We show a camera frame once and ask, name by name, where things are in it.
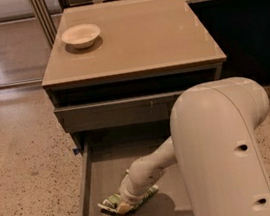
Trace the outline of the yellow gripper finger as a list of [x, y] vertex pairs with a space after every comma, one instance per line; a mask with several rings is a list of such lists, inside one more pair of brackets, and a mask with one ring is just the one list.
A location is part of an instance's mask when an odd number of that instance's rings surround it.
[[120, 202], [119, 205], [116, 207], [115, 213], [118, 215], [126, 215], [135, 210], [133, 205], [130, 205], [128, 202]]

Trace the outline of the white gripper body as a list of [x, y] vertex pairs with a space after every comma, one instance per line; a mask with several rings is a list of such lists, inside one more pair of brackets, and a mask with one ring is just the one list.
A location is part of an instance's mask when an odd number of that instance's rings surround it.
[[130, 205], [139, 204], [144, 194], [146, 193], [147, 186], [134, 183], [127, 174], [122, 180], [119, 188], [121, 194], [121, 200], [128, 202]]

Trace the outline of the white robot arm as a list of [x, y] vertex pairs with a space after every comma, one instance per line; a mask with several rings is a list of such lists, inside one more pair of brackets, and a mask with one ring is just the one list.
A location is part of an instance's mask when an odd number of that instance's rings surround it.
[[264, 88], [247, 78], [186, 90], [172, 108], [171, 137], [131, 164], [117, 213], [138, 205], [176, 163], [194, 216], [270, 216], [270, 182], [253, 136], [269, 109]]

